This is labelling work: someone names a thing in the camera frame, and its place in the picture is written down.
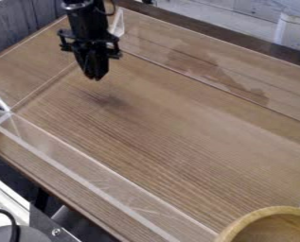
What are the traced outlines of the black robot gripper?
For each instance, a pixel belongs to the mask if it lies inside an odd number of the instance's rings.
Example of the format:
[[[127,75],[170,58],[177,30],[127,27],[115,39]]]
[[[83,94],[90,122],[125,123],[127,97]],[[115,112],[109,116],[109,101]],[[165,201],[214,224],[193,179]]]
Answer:
[[[109,32],[105,0],[62,0],[70,28],[60,29],[60,49],[73,52],[83,74],[101,80],[109,71],[109,58],[121,58],[119,38]]]

